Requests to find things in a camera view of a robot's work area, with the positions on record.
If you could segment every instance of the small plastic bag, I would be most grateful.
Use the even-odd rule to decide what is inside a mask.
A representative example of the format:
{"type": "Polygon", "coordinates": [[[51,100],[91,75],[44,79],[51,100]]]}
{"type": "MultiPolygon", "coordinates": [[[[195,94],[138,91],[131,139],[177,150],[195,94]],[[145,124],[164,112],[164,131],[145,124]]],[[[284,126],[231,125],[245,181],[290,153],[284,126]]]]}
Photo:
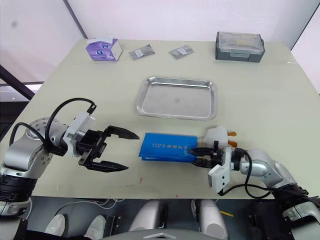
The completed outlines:
{"type": "Polygon", "coordinates": [[[139,59],[139,58],[142,58],[145,56],[155,54],[155,51],[152,49],[150,44],[148,44],[146,46],[140,47],[134,51],[129,52],[129,54],[130,54],[131,58],[133,60],[135,60],[135,59],[139,59]]]}
{"type": "Polygon", "coordinates": [[[174,50],[171,50],[169,53],[175,58],[175,59],[181,59],[185,56],[188,56],[190,54],[193,54],[195,51],[189,46],[184,45],[179,48],[176,48],[174,50]]]}

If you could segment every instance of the clear plastic lid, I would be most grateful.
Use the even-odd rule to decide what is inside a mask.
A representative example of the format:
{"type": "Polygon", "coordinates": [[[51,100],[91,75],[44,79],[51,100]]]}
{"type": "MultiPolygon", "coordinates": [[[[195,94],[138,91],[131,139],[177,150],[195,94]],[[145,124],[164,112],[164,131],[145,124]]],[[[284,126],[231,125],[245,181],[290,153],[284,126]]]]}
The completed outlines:
{"type": "Polygon", "coordinates": [[[259,34],[218,32],[218,47],[221,52],[245,51],[251,53],[262,53],[264,47],[259,34]]]}

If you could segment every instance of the white shoe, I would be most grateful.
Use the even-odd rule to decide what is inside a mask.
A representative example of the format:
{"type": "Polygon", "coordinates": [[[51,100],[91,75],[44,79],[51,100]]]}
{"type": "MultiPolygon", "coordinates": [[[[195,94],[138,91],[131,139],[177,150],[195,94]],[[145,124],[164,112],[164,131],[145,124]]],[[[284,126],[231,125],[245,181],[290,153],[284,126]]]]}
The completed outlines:
{"type": "Polygon", "coordinates": [[[46,234],[56,235],[61,237],[65,231],[66,219],[65,216],[57,214],[52,218],[51,222],[45,229],[46,234]]]}
{"type": "Polygon", "coordinates": [[[106,226],[106,219],[99,215],[90,224],[88,230],[86,231],[84,237],[90,238],[91,240],[98,240],[104,237],[106,226]]]}

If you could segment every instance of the silver metal tray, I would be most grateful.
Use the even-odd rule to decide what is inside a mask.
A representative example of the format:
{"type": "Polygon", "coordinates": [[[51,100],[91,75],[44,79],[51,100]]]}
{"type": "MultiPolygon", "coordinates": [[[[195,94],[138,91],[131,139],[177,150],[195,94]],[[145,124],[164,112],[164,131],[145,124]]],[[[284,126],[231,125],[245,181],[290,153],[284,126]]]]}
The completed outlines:
{"type": "Polygon", "coordinates": [[[217,87],[205,80],[149,77],[136,110],[143,116],[208,121],[217,115],[217,87]]]}

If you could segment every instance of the table surface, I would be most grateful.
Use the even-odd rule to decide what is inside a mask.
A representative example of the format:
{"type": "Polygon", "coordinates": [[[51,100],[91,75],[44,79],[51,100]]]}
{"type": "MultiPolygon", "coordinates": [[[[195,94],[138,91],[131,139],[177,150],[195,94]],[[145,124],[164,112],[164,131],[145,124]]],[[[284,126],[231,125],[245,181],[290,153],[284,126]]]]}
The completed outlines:
{"type": "MultiPolygon", "coordinates": [[[[146,132],[203,136],[208,128],[236,131],[244,149],[261,148],[284,164],[299,185],[319,195],[320,97],[283,43],[265,43],[260,63],[215,60],[214,42],[120,40],[118,62],[93,61],[80,40],[33,97],[16,122],[49,117],[63,101],[83,97],[97,109],[92,129],[127,128],[140,140],[107,138],[102,160],[129,169],[103,173],[78,165],[77,158],[54,156],[33,191],[37,196],[76,198],[220,198],[208,185],[208,169],[190,163],[142,161],[138,157],[146,132]],[[154,55],[132,60],[129,52],[151,44],[154,55]],[[175,60],[168,52],[185,44],[195,53],[175,60]],[[217,115],[210,121],[140,116],[135,100],[142,82],[152,76],[200,79],[217,85],[217,115]]],[[[87,103],[74,102],[57,115],[70,124],[87,103]]],[[[3,160],[10,134],[0,144],[3,160]]],[[[245,176],[232,172],[228,187],[245,176]]],[[[254,179],[253,184],[262,183],[254,179]]],[[[248,198],[243,188],[224,198],[248,198]]]]}

